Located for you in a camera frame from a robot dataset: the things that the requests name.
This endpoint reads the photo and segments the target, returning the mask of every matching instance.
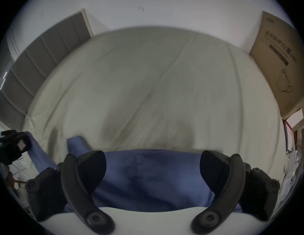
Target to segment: white wall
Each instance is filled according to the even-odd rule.
[[[246,52],[252,48],[263,10],[292,25],[275,0],[29,0],[7,35],[14,59],[40,34],[82,8],[94,34],[132,26],[172,26],[210,34]]]

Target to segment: screw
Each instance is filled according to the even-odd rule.
[[[27,192],[35,193],[40,189],[40,183],[35,180],[29,180],[25,185],[25,189]]]
[[[107,223],[107,218],[99,212],[91,212],[87,218],[86,218],[87,223],[92,226],[92,227],[96,227],[96,226],[104,226]]]
[[[200,224],[204,227],[213,227],[220,221],[219,215],[214,211],[207,211],[200,219]]]
[[[269,192],[277,193],[279,192],[279,183],[276,180],[270,181],[270,183],[267,186],[267,190]]]
[[[48,167],[48,168],[46,168],[45,170],[46,170],[47,172],[49,172],[49,173],[53,172],[53,168],[51,168],[51,167]]]
[[[33,187],[36,187],[36,183],[34,181],[31,181],[30,183],[28,183],[28,186],[30,189],[32,189]]]

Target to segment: bed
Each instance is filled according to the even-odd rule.
[[[90,39],[46,79],[23,131],[55,163],[67,154],[66,139],[79,135],[104,152],[239,153],[280,182],[287,164],[278,105],[252,58],[182,29],[129,28]]]

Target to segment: cardboard box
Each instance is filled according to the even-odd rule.
[[[264,12],[250,55],[268,81],[282,119],[300,108],[304,114],[304,46],[297,31]],[[295,129],[301,124],[304,125],[304,119]]]

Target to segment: white duvet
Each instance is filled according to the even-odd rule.
[[[280,182],[287,162],[279,109],[253,60],[224,41],[179,29],[124,29],[92,38],[48,77],[23,130],[55,163],[76,135],[105,152],[239,153]]]

